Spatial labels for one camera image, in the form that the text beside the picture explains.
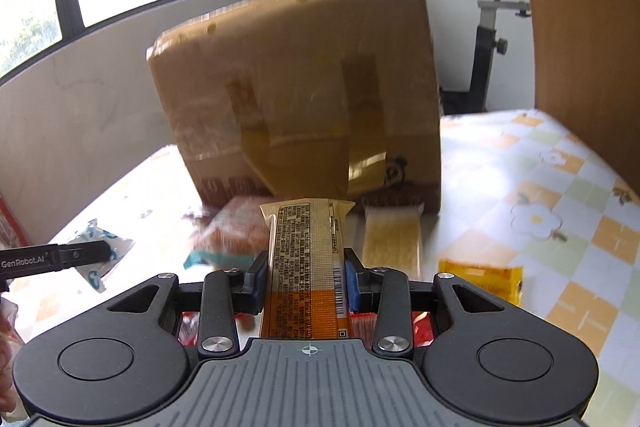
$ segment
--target white wall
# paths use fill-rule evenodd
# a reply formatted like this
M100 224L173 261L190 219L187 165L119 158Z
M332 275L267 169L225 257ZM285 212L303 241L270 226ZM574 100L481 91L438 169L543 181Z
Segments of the white wall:
M117 22L62 48L0 87L0 194L35 243L172 135L145 62L165 29L239 0L181 0ZM428 0L444 87L466 89L476 0ZM532 107L530 21L498 17L510 40L496 57L489 109Z
M427 0L440 85L469 88L474 59L478 0ZM489 83L489 110L533 107L534 59L531 19L499 12L498 37L509 41L505 56L495 55Z

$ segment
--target checkered tablecloth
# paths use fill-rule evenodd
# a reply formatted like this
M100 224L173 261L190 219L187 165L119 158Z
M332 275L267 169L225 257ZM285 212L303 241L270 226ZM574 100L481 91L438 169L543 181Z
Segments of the checkered tablecloth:
M600 380L585 420L591 427L640 426L640 200L607 164L542 112L444 118L442 210L422 217L421 274L442 257L524 266L523 306L582 339L598 357ZM131 171L66 227L94 217L136 241L95 293L73 270L12 285L18 330L28 339L97 303L183 270L191 224L180 218L198 195L175 147ZM362 218L350 216L345 244L356 248Z

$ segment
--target barcode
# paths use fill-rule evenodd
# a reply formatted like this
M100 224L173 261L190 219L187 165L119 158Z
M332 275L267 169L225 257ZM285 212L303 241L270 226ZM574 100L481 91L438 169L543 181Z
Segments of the barcode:
M346 310L344 309L344 296L342 293L342 270L334 268L334 293L335 293L335 314L338 317L344 317Z

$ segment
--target silver bolt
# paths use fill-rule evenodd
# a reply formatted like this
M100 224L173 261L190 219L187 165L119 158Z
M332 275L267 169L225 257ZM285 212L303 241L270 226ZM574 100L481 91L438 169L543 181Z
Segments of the silver bolt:
M378 347L382 349L382 351L393 351L394 353L398 353L399 351L404 351L407 347L409 347L409 341L404 337L396 337L392 335L391 337L384 337L378 341Z
M234 342L229 337L209 337L202 341L202 349L222 353L234 347Z

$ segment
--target green foliage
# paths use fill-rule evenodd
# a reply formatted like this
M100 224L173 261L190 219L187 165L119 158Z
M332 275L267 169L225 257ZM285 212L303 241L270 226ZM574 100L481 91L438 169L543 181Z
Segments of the green foliage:
M58 40L57 19L37 20L33 15L23 18L20 33L11 41L0 41L0 76Z

